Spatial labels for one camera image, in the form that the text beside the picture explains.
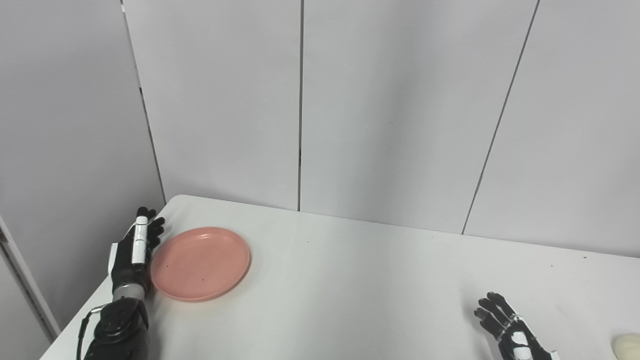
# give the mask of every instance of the white wall panel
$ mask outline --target white wall panel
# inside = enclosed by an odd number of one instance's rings
[[[638,14],[542,0],[466,234],[640,256]]]
[[[306,0],[302,211],[460,233],[534,6]]]
[[[126,0],[167,198],[295,209],[299,0]]]
[[[163,205],[117,0],[0,2],[0,215],[61,326]]]
[[[0,359],[36,360],[49,340],[0,254]]]

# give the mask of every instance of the black cable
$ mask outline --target black cable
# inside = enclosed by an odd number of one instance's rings
[[[86,332],[86,327],[89,325],[89,318],[93,315],[93,310],[90,310],[89,313],[82,319],[80,323],[80,332],[78,333],[78,348],[76,350],[76,360],[82,360],[80,355],[82,353],[82,339],[84,338],[84,333]]]

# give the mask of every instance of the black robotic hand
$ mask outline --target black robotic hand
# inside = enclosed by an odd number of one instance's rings
[[[149,210],[143,206],[138,209],[136,216],[143,216],[151,220],[156,216],[156,211],[153,209]],[[164,218],[159,217],[149,223],[147,227],[147,251],[144,265],[134,265],[131,263],[134,226],[132,226],[124,238],[118,242],[115,262],[111,269],[113,291],[128,282],[135,282],[142,285],[145,292],[149,290],[150,279],[147,267],[151,260],[151,252],[160,244],[160,235],[164,232],[163,225]]]
[[[146,360],[149,348],[149,321],[145,308],[145,295],[151,287],[148,266],[151,252],[160,244],[164,218],[157,218],[155,210],[145,207],[138,209],[136,225],[132,226],[125,237],[118,242],[116,257],[111,269],[113,280],[113,301],[102,307],[92,309],[83,319],[78,335],[76,359],[81,359],[82,338],[94,312],[100,312],[100,321],[93,332],[85,360]],[[136,226],[141,227],[138,235]],[[133,262],[134,237],[144,239],[144,256],[140,262]]]
[[[480,325],[498,341],[504,360],[559,360],[555,351],[547,352],[540,345],[502,295],[489,292],[478,304],[480,307],[474,314],[480,318]]]

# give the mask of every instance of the table surface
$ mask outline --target table surface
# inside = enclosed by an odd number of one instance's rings
[[[226,227],[252,263],[217,299],[150,297],[149,360],[500,359],[472,313],[490,290],[562,360],[615,359],[612,338],[640,332],[637,258],[186,195],[161,215],[163,241]],[[80,320],[110,300],[107,278],[42,359],[73,359]]]

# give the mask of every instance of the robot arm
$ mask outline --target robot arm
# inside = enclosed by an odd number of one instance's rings
[[[489,292],[478,300],[474,314],[480,325],[498,341],[503,360],[559,360],[555,351],[547,352],[522,317],[498,293]]]
[[[83,319],[78,336],[76,359],[81,358],[82,338],[93,313],[100,321],[93,332],[93,341],[85,360],[146,360],[148,355],[148,316],[145,295],[151,287],[148,264],[151,252],[160,244],[164,218],[148,221],[155,210],[138,209],[136,223],[118,242],[111,269],[113,301],[92,309]]]

